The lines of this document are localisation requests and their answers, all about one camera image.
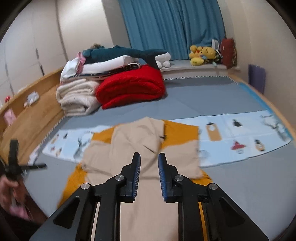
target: deer print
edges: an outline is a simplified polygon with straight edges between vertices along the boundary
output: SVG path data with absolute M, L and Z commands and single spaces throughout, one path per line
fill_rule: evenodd
M 266 122 L 266 120 L 263 118 L 263 124 L 266 125 L 266 126 L 269 126 L 271 127 L 273 130 L 275 130 L 277 132 L 277 134 L 279 135 L 279 137 L 281 138 L 282 141 L 286 141 L 287 140 L 287 135 L 285 132 L 281 132 L 280 129 L 279 129 L 279 121 L 276 121 L 275 122 L 275 125 L 272 125 L 268 122 Z
M 78 159 L 78 158 L 81 157 L 82 148 L 85 147 L 89 142 L 90 142 L 90 139 L 82 144 L 82 138 L 78 138 L 78 146 L 79 147 L 78 147 L 78 149 L 76 150 L 76 152 L 73 155 L 74 159 Z

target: folded white blanket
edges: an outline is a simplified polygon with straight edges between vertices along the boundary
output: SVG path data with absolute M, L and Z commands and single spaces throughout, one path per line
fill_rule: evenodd
M 61 103 L 64 97 L 72 94 L 94 95 L 95 90 L 99 85 L 99 82 L 87 81 L 86 79 L 74 80 L 72 82 L 60 85 L 57 88 L 56 93 L 57 102 Z
M 80 74 L 98 74 L 117 69 L 123 66 L 126 66 L 134 62 L 134 59 L 130 56 L 123 55 L 118 58 L 114 58 L 105 62 L 99 62 L 94 64 L 85 64 L 83 66 L 82 72 Z M 79 61 L 78 58 L 75 58 L 72 61 L 68 61 L 61 73 L 60 82 L 67 82 L 69 78 L 76 75 L 76 70 L 78 67 Z
M 95 96 L 73 94 L 65 96 L 61 101 L 61 108 L 65 116 L 88 115 L 100 107 Z

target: yellow plush toy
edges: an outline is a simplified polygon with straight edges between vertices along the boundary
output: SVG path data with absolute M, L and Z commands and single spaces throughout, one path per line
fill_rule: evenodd
M 197 47 L 196 45 L 190 46 L 191 53 L 189 58 L 191 65 L 199 66 L 203 63 L 207 63 L 211 59 L 216 58 L 216 51 L 211 47 Z

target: stuffed toy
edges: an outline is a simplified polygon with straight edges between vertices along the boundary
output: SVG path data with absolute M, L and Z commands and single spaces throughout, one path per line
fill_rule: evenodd
M 86 58 L 85 64 L 93 64 L 98 62 L 105 62 L 113 58 L 117 58 L 123 55 L 128 55 L 132 58 L 142 58 L 151 67 L 159 70 L 155 57 L 157 55 L 165 54 L 167 51 L 162 49 L 149 49 L 149 50 L 138 50 L 132 48 L 120 47 L 118 45 L 113 48 L 97 48 L 83 50 L 82 55 Z
M 160 68 L 160 69 L 162 67 L 169 68 L 170 67 L 170 58 L 171 58 L 171 56 L 170 56 L 169 52 L 155 56 L 155 60 L 156 60 L 158 68 Z
M 100 45 L 100 44 L 96 44 L 94 43 L 90 49 L 104 49 L 105 47 L 103 45 Z
M 214 66 L 217 66 L 217 63 L 220 62 L 221 58 L 219 53 L 216 52 L 212 47 L 201 47 L 192 45 L 190 47 L 191 53 L 189 58 L 191 65 L 199 66 L 202 64 L 212 63 Z

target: pink cloth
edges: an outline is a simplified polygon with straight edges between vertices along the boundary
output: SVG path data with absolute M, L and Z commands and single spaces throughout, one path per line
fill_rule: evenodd
M 82 55 L 81 52 L 79 52 L 77 55 L 76 55 L 76 58 L 78 58 L 78 61 L 79 61 L 79 64 L 77 66 L 77 71 L 76 73 L 77 74 L 80 74 L 82 72 L 82 67 L 86 61 L 86 58 Z
M 24 205 L 21 206 L 10 206 L 9 213 L 13 216 L 17 216 L 27 221 L 31 221 Z

